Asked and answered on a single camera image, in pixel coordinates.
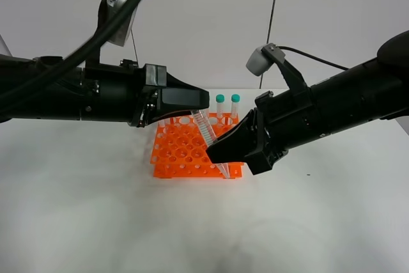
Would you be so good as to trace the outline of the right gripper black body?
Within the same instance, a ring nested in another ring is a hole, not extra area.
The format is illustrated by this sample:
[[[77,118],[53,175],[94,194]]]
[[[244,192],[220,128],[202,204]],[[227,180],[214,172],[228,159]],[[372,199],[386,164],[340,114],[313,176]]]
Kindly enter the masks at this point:
[[[245,156],[253,175],[270,171],[290,149],[315,140],[315,105],[310,91],[277,96],[267,91],[255,99],[247,128],[255,145]]]

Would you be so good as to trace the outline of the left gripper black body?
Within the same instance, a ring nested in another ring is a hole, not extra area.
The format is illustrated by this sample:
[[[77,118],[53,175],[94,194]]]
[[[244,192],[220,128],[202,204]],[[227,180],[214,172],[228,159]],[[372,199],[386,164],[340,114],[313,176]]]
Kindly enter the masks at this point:
[[[145,64],[136,71],[135,108],[128,124],[145,127],[153,123],[158,111],[159,91],[167,86],[167,68]]]

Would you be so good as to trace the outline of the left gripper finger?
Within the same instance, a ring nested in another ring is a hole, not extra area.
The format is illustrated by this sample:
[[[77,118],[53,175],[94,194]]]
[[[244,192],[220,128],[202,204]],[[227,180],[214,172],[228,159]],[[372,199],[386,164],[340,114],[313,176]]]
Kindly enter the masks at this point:
[[[209,108],[208,91],[182,82],[170,73],[167,73],[166,77],[166,86],[158,91],[160,114],[189,113],[191,110]]]

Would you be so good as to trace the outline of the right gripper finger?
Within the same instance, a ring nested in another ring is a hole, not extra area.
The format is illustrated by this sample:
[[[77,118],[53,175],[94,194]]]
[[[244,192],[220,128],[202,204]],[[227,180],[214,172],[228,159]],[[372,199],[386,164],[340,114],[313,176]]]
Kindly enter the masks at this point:
[[[212,162],[265,162],[267,133],[263,114],[251,109],[231,130],[206,150]]]

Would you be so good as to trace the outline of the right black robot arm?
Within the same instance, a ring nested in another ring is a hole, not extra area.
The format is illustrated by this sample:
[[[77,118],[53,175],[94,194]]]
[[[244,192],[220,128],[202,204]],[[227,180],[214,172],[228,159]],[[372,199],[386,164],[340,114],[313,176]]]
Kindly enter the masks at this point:
[[[246,64],[254,75],[273,65],[288,89],[258,96],[255,108],[208,147],[213,163],[244,162],[257,175],[270,171],[292,148],[408,114],[408,33],[385,42],[375,58],[313,86],[272,43],[258,47]]]

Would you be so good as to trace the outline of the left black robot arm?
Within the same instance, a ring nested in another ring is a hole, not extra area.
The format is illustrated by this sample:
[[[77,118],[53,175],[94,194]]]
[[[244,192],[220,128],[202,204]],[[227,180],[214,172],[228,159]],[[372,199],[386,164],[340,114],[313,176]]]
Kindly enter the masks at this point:
[[[209,92],[178,80],[161,65],[124,59],[119,66],[93,63],[1,111],[14,118],[125,122],[145,127],[209,106]]]

